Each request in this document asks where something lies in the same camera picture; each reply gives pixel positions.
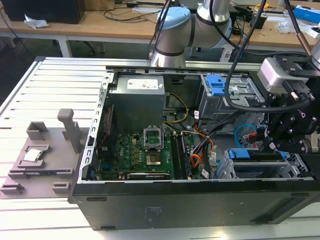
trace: white paper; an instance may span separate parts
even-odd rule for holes
[[[284,22],[286,18],[283,16],[268,16],[267,20],[269,22]]]
[[[27,15],[24,15],[24,17],[25,17],[24,23],[28,25],[30,28],[36,29],[36,28],[44,28],[49,26],[46,20],[35,20],[35,19],[32,19],[31,17],[28,17]]]
[[[129,79],[127,89],[158,90],[157,79]]]

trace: green circuit board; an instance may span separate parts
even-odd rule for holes
[[[191,135],[185,135],[184,141],[187,151],[194,147],[194,139]],[[146,142],[159,143],[159,135],[148,134]],[[171,149],[171,135],[163,135],[163,148],[144,150],[143,133],[119,133],[116,136],[115,154],[113,159],[101,159],[98,172],[102,180],[119,180],[119,173],[165,173],[174,179],[174,167]]]

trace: cable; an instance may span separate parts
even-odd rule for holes
[[[174,120],[178,120],[176,114],[174,115]],[[179,122],[178,124],[182,127],[183,130],[188,131],[188,130],[186,129],[186,127],[182,124],[182,122]]]
[[[194,131],[179,130],[179,129],[171,126],[169,123],[163,123],[163,124],[166,125],[172,131],[181,132],[181,133],[189,133],[189,134],[197,134],[197,135],[199,134],[199,133],[194,132]]]
[[[233,46],[234,48],[236,48],[238,51],[240,50],[240,47],[237,46],[235,43],[233,43],[219,28],[218,24],[215,21],[214,18],[214,13],[212,11],[213,8],[213,4],[214,4],[214,0],[210,0],[210,4],[209,4],[209,13],[210,13],[210,18],[212,21],[213,26],[215,27],[215,29],[218,31],[218,33],[221,35],[221,37],[231,46]],[[250,55],[254,55],[254,56],[273,56],[273,55],[302,55],[302,56],[307,56],[307,54],[305,52],[299,52],[299,51],[273,51],[273,52],[266,52],[266,53],[255,53],[255,52],[251,52],[251,51],[245,51],[246,54],[250,54]]]
[[[192,154],[190,159],[191,159],[191,163],[192,163],[192,166],[193,166],[194,169],[196,167],[198,167],[201,162],[203,163],[203,159],[198,154]]]
[[[5,73],[4,71],[0,70],[0,73],[2,73],[3,75],[6,75],[8,78],[16,81],[17,79],[14,79],[12,76],[10,76],[9,74]]]
[[[254,128],[255,130],[257,129],[256,126],[252,125],[252,124],[243,124],[241,125],[240,127],[238,127],[235,131],[234,131],[234,141],[235,141],[235,144],[237,145],[238,148],[242,149],[242,145],[240,144],[239,142],[239,139],[238,139],[238,132],[240,129],[244,128],[244,127],[251,127],[251,128]]]
[[[121,15],[123,15],[123,14],[127,14],[127,13],[132,13],[133,11],[131,10],[131,11],[125,11],[125,12],[123,12],[123,13],[119,13],[119,14],[114,14],[114,13],[112,13],[111,11],[109,11],[109,10],[107,10],[107,11],[105,11],[104,12],[104,14],[102,14],[105,18],[107,18],[107,19],[112,19],[112,20],[114,20],[114,21],[118,21],[118,22],[122,22],[123,20],[121,19],[115,19],[115,18],[113,18],[113,17],[108,17],[108,16],[106,16],[106,13],[109,13],[109,14],[111,14],[112,16],[121,16]],[[145,20],[147,20],[147,21],[149,21],[149,22],[151,22],[151,23],[153,23],[153,24],[156,24],[154,21],[152,21],[152,20],[150,20],[149,18],[147,18],[147,17],[145,17],[145,15],[144,14],[142,14],[141,12],[136,12],[136,13],[138,13],[138,14],[140,14],[140,17],[143,17]],[[145,20],[140,20],[140,21],[134,21],[134,22],[132,22],[132,21],[130,21],[130,22],[128,22],[128,23],[140,23],[140,22],[144,22]]]
[[[206,138],[207,136],[206,135],[204,135],[203,133],[201,133],[201,132],[199,132],[198,131],[198,128],[196,127],[196,126],[194,126],[194,131],[196,132],[196,133],[198,133],[201,137],[203,137],[203,138]],[[209,142],[210,142],[210,144],[211,144],[211,149],[210,149],[210,152],[209,152],[209,154],[211,154],[213,151],[214,151],[214,146],[215,146],[215,144],[214,144],[214,142],[209,138]]]
[[[108,120],[106,123],[106,133],[105,133],[104,138],[102,139],[101,143],[99,144],[99,146],[96,149],[100,149],[102,147],[102,145],[104,144],[105,140],[107,139],[108,130],[109,130],[109,123],[110,123],[110,116],[111,116],[111,108],[112,108],[112,106],[109,107],[109,111],[108,111]]]
[[[228,105],[233,108],[233,109],[237,109],[237,110],[241,110],[243,112],[252,112],[252,113],[286,113],[286,112],[292,112],[292,111],[297,111],[297,110],[301,110],[306,108],[309,104],[310,104],[310,99],[309,98],[304,98],[301,102],[293,104],[293,105],[289,105],[289,106],[277,106],[277,107],[254,107],[254,106],[243,106],[243,105],[238,105],[234,102],[232,102],[231,97],[229,95],[229,85],[230,85],[230,81],[231,81],[231,77],[232,74],[238,64],[238,61],[243,53],[243,51],[246,48],[246,45],[248,44],[255,28],[258,22],[259,17],[262,14],[262,11],[264,9],[264,5],[266,3],[267,0],[262,0],[261,1],[261,5],[260,8],[258,10],[257,16],[254,19],[254,22],[252,24],[252,27],[250,28],[250,31],[247,35],[247,38],[244,40],[240,50],[238,51],[234,62],[228,72],[228,75],[225,79],[225,88],[224,88],[224,92],[225,92],[225,100],[228,103]]]
[[[209,159],[208,159],[208,144],[206,144],[204,146],[204,148],[202,149],[202,156],[203,156],[203,164],[204,167],[203,169],[209,174],[207,177],[205,177],[204,175],[202,176],[204,179],[211,179],[211,169],[210,169],[210,163],[209,163]]]
[[[10,31],[11,31],[11,32],[15,35],[15,37],[20,41],[20,43],[24,46],[24,48],[26,49],[26,51],[27,51],[33,58],[35,58],[34,55],[33,55],[33,54],[29,51],[29,49],[26,47],[26,45],[21,41],[21,39],[17,36],[17,34],[12,30],[12,28],[11,28],[11,27],[9,26],[9,24],[7,23],[4,15],[2,14],[2,10],[3,10],[3,9],[4,9],[4,7],[1,7],[1,9],[0,9],[0,14],[1,14],[1,17],[2,17],[5,25],[10,29]]]
[[[132,20],[137,20],[141,17],[145,17],[147,15],[151,15],[151,14],[157,14],[159,13],[160,11],[157,11],[157,12],[149,12],[149,13],[146,13],[146,14],[141,14],[140,12],[137,12],[140,14],[140,16],[134,16],[134,17],[130,17],[130,18],[125,18],[125,19],[116,19],[116,18],[113,18],[113,17],[109,17],[109,16],[106,16],[106,13],[109,13],[109,11],[105,11],[103,16],[106,18],[106,19],[110,19],[110,20],[113,20],[113,21],[118,21],[118,22],[129,22],[129,21],[132,21]]]
[[[220,120],[218,123],[216,123],[212,130],[209,132],[209,134],[193,149],[193,153],[199,153],[201,148],[206,144],[206,142],[212,137],[216,131],[218,131],[221,127],[224,127],[225,125],[229,124],[230,121],[233,120],[233,118],[239,117],[243,112],[241,111],[235,111],[231,115],[225,117],[224,119]]]
[[[156,22],[156,25],[155,25],[153,36],[150,39],[150,42],[149,42],[147,50],[146,50],[145,59],[147,59],[147,60],[149,59],[149,50],[150,50],[151,44],[152,44],[153,40],[155,39],[158,31],[160,31],[158,36],[160,35],[160,33],[162,31],[162,27],[165,24],[165,20],[166,20],[168,11],[169,11],[169,7],[171,6],[171,2],[172,2],[172,0],[165,0],[165,3],[163,4],[163,7],[162,7],[160,15],[159,15],[159,18],[157,19],[157,22]],[[155,41],[154,48],[157,47],[158,39],[159,39],[159,37]]]
[[[175,95],[174,93],[171,93],[171,92],[169,92],[169,94],[170,94],[170,96],[172,95],[172,96],[174,96],[175,98],[177,98],[177,99],[179,100],[179,102],[181,102],[181,103],[184,105],[184,107],[185,107],[185,115],[184,115],[184,117],[183,117],[182,119],[180,119],[180,120],[163,121],[163,123],[167,123],[167,124],[183,123],[183,122],[187,119],[187,117],[188,117],[189,109],[188,109],[187,105],[184,103],[184,101],[182,101],[182,99],[181,99],[180,97],[178,97],[177,95]]]
[[[290,5],[290,2],[288,0],[284,0],[284,3],[285,3],[285,7],[288,11],[288,14],[291,18],[291,21],[292,21],[292,24],[293,24],[293,27],[294,27],[294,30],[296,32],[296,34],[299,34],[301,33],[301,30],[299,28],[299,25],[298,25],[298,22],[297,22],[297,19],[295,18],[295,15],[291,9],[291,5]]]

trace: black computer case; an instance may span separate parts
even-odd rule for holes
[[[78,24],[85,13],[84,0],[2,0],[11,21],[25,20],[25,14],[36,20]]]

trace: white label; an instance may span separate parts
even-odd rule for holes
[[[214,162],[217,161],[217,154],[215,152],[211,152],[210,160]]]
[[[127,89],[158,90],[157,79],[129,79]]]
[[[202,169],[202,176],[204,176],[206,179],[209,179],[209,173],[205,169]]]
[[[199,119],[199,111],[194,111],[194,118]]]

